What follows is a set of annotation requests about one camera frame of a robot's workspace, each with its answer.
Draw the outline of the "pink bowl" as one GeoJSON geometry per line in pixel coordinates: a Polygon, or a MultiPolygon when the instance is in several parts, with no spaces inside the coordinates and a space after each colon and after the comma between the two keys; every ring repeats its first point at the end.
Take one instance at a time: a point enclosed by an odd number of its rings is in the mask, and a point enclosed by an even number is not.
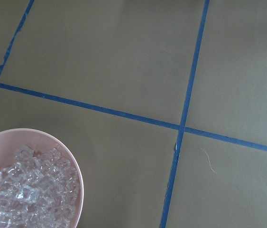
{"type": "Polygon", "coordinates": [[[49,160],[52,163],[62,159],[68,161],[69,166],[76,169],[76,173],[68,174],[69,177],[76,178],[79,186],[76,190],[76,199],[73,200],[74,216],[69,225],[71,228],[76,228],[83,209],[84,182],[81,169],[74,155],[60,140],[46,132],[28,128],[9,129],[0,132],[0,168],[13,165],[17,161],[14,153],[24,146],[34,152],[34,157],[49,160]]]}

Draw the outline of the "clear ice cubes pile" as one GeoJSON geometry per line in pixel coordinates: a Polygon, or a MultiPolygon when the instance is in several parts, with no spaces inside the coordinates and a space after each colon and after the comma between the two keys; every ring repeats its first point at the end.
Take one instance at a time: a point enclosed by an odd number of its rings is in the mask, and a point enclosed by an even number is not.
{"type": "Polygon", "coordinates": [[[0,228],[69,228],[79,186],[68,174],[76,169],[33,153],[24,146],[13,165],[0,168],[0,228]]]}

